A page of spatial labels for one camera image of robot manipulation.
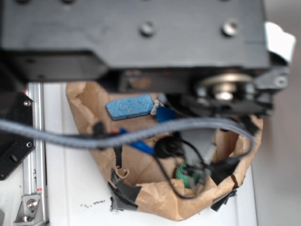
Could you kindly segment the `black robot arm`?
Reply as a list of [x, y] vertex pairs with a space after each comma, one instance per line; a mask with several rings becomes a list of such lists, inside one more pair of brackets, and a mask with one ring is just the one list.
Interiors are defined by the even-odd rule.
[[3, 0], [0, 109], [29, 82], [96, 81], [186, 115], [265, 116], [293, 45], [261, 0]]

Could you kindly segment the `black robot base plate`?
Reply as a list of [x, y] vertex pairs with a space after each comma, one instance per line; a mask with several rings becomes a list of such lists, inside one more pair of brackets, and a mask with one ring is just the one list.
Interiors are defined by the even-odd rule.
[[[1, 119], [33, 126], [33, 101], [24, 93], [16, 96], [11, 108]], [[7, 132], [0, 133], [0, 179], [6, 180], [35, 147], [32, 138]]]

